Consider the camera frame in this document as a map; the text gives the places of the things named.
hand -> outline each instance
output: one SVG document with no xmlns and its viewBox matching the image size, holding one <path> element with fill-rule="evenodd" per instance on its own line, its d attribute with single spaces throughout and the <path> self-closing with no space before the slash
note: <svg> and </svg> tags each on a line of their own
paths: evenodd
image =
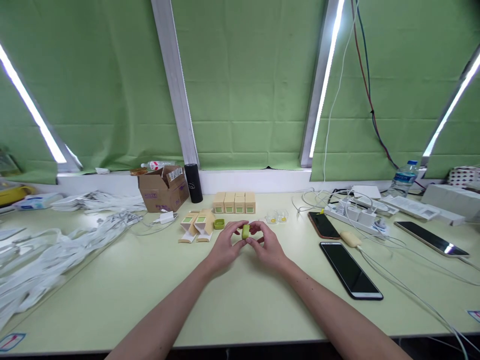
<svg viewBox="0 0 480 360">
<path fill-rule="evenodd" d="M 239 256 L 240 249 L 247 243 L 245 240 L 238 241 L 232 245 L 232 235 L 240 235 L 238 229 L 242 229 L 248 220 L 229 222 L 216 238 L 215 244 L 211 249 L 205 261 L 209 264 L 211 270 L 215 273 L 234 262 Z"/>
<path fill-rule="evenodd" d="M 263 221 L 254 221 L 250 224 L 250 234 L 255 235 L 262 232 L 263 236 L 255 240 L 247 238 L 246 242 L 255 250 L 262 263 L 276 271 L 279 271 L 289 258 L 285 255 L 282 246 L 277 239 L 277 235 Z"/>
</svg>

black smartphone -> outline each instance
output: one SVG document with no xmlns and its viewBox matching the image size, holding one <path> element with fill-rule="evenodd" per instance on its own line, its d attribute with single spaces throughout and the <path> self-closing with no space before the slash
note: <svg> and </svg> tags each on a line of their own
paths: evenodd
<svg viewBox="0 0 480 360">
<path fill-rule="evenodd" d="M 341 242 L 321 242 L 319 245 L 350 297 L 356 300 L 384 298 Z"/>
<path fill-rule="evenodd" d="M 316 230 L 316 233 L 322 239 L 340 240 L 340 234 L 335 230 L 334 226 L 323 213 L 309 212 L 308 217 Z"/>
<path fill-rule="evenodd" d="M 443 256 L 449 258 L 460 258 L 460 257 L 469 257 L 470 254 L 461 248 L 449 243 L 448 241 L 442 239 L 440 236 L 435 235 L 434 233 L 428 231 L 427 229 L 417 225 L 411 221 L 395 221 L 394 223 L 400 229 L 405 230 L 407 233 L 413 237 L 420 240 L 425 245 L 428 245 L 436 252 L 442 254 Z"/>
</svg>

green window blind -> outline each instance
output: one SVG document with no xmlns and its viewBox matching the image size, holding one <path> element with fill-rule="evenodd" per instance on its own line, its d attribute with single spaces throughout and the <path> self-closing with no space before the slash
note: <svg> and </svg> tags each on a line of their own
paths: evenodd
<svg viewBox="0 0 480 360">
<path fill-rule="evenodd" d="M 426 177 L 443 179 L 450 169 L 480 164 L 480 79 L 470 82 L 451 113 L 428 160 Z"/>
<path fill-rule="evenodd" d="M 0 69 L 0 109 L 0 149 L 12 155 L 23 172 L 7 180 L 55 184 L 57 163 L 3 67 Z"/>
<path fill-rule="evenodd" d="M 0 8 L 10 60 L 87 172 L 183 159 L 150 0 Z"/>
<path fill-rule="evenodd" d="M 202 169 L 297 169 L 324 0 L 173 0 Z"/>
<path fill-rule="evenodd" d="M 478 44 L 475 1 L 360 2 L 371 78 L 371 98 L 382 140 L 398 166 L 420 160 L 438 117 Z M 322 181 L 329 113 L 338 90 L 342 57 L 352 26 L 350 1 L 333 57 L 312 161 Z M 357 35 L 367 75 L 360 25 Z M 389 180 L 390 165 L 376 137 L 352 35 L 341 88 L 331 114 L 326 179 Z"/>
</svg>

open cardboard box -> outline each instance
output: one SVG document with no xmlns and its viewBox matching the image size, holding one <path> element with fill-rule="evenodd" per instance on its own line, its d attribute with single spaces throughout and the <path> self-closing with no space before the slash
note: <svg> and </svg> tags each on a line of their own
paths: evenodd
<svg viewBox="0 0 480 360">
<path fill-rule="evenodd" d="M 177 211 L 190 196 L 185 171 L 167 165 L 157 171 L 138 175 L 138 189 L 149 213 Z"/>
</svg>

light green desk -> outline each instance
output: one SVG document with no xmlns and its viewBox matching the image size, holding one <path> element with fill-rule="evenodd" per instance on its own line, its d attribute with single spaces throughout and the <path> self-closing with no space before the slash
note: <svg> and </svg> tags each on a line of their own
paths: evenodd
<svg viewBox="0 0 480 360">
<path fill-rule="evenodd" d="M 271 225 L 287 254 L 312 278 L 354 306 L 391 337 L 443 335 L 444 325 L 411 296 L 378 275 L 354 249 L 350 253 L 384 295 L 382 301 L 351 299 L 319 248 L 307 213 L 297 216 L 292 194 L 257 194 L 257 214 L 225 215 L 227 221 L 257 220 L 271 209 L 287 209 L 288 223 Z M 295 194 L 301 204 L 300 194 Z M 189 210 L 212 205 L 213 196 L 200 204 L 185 203 L 180 218 Z M 19 224 L 22 217 L 29 228 L 60 227 L 68 231 L 80 224 L 95 223 L 96 217 L 81 212 L 64 214 L 50 210 L 42 214 L 7 215 Z M 147 221 L 157 214 L 148 214 Z M 414 221 L 398 214 L 397 221 Z M 331 219 L 337 230 L 355 231 L 350 225 Z M 396 226 L 391 235 L 404 240 L 409 248 L 436 263 L 480 282 L 480 273 L 458 259 L 449 259 L 420 243 Z M 426 229 L 460 246 L 480 265 L 479 225 L 451 227 L 437 221 L 421 224 Z M 144 231 L 136 225 L 137 232 Z M 178 243 L 183 234 L 178 223 L 150 236 L 124 234 L 113 245 L 35 309 L 14 317 L 1 337 L 26 333 L 10 354 L 78 353 L 109 351 L 128 331 L 209 253 L 219 231 L 209 243 Z M 391 252 L 365 240 L 362 246 L 379 263 L 404 281 L 434 306 L 459 331 L 480 332 L 480 323 L 466 310 L 479 310 L 480 287 L 460 282 L 407 250 Z M 326 337 L 308 310 L 276 274 L 265 270 L 253 249 L 246 246 L 226 273 L 205 288 L 190 313 L 175 347 L 225 346 L 231 344 L 289 343 L 321 341 Z"/>
</svg>

